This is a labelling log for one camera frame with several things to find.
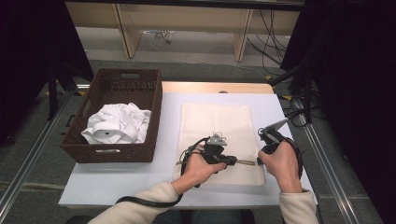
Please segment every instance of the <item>brown wicker basket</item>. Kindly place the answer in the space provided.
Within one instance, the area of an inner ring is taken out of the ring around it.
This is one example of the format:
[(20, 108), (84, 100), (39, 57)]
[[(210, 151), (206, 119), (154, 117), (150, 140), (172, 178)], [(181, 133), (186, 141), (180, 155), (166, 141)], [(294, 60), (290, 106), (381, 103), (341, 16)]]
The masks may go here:
[[(151, 162), (160, 124), (163, 85), (157, 69), (101, 69), (94, 77), (61, 148), (78, 163)], [(103, 105), (134, 103), (151, 111), (144, 143), (88, 144), (81, 132)]]

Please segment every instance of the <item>person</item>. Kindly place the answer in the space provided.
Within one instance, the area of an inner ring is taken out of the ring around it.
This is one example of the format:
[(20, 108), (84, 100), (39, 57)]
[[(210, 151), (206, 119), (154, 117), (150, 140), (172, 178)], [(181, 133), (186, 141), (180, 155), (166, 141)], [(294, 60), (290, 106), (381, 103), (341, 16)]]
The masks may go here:
[[(314, 196), (311, 191), (302, 188), (297, 172), (297, 159), (291, 145), (283, 141), (272, 155), (260, 151), (258, 156), (279, 185), (279, 203), (285, 222), (318, 223)], [(174, 202), (178, 195), (205, 183), (210, 176), (225, 167), (225, 163), (208, 164), (201, 155), (193, 153), (184, 174), (179, 179), (159, 183), (149, 190), (137, 193), (135, 197), (152, 202)], [(121, 202), (111, 206), (89, 223), (152, 223), (156, 216), (168, 209)]]

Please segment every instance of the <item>sleeve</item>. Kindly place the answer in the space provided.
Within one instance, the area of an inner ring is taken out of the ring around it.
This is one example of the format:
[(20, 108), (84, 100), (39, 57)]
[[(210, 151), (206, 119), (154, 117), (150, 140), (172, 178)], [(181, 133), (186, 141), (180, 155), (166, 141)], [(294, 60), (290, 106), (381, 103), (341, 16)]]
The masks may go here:
[(314, 194), (309, 190), (303, 193), (280, 193), (280, 210), (288, 224), (291, 223), (318, 223), (317, 207)]
[[(134, 196), (148, 201), (161, 203), (174, 202), (178, 197), (169, 182), (162, 182), (151, 189), (139, 192)], [(137, 203), (122, 202), (111, 206), (89, 223), (151, 223), (157, 215), (165, 212), (166, 210), (168, 210), (168, 208), (154, 208)]]

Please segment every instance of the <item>person's left hand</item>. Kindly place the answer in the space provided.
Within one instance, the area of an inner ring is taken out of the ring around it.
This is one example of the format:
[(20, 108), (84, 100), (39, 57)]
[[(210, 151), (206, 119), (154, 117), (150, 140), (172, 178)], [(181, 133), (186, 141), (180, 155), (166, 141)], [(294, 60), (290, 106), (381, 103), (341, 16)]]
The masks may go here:
[(208, 164), (200, 151), (195, 149), (187, 161), (184, 174), (174, 182), (172, 186), (175, 192), (180, 195), (196, 185), (206, 182), (206, 180), (214, 173), (223, 170), (226, 167), (224, 162), (218, 164)]

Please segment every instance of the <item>cream folded cloth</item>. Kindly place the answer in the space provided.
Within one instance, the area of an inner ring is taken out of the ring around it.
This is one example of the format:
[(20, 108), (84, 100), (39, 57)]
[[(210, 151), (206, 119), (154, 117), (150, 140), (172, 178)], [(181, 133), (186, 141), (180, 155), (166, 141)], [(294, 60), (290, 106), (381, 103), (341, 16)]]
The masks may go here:
[(135, 104), (104, 105), (88, 119), (81, 134), (90, 144), (143, 143), (149, 127), (151, 111)]
[[(227, 146), (222, 154), (238, 160), (255, 161), (256, 165), (237, 163), (212, 175), (205, 184), (250, 185), (265, 184), (265, 172), (257, 164), (258, 146), (256, 132), (251, 123), (248, 105), (210, 105), (184, 103), (182, 105), (177, 158), (189, 146), (202, 138), (222, 133)], [(175, 179), (180, 177), (181, 165), (177, 165)]]

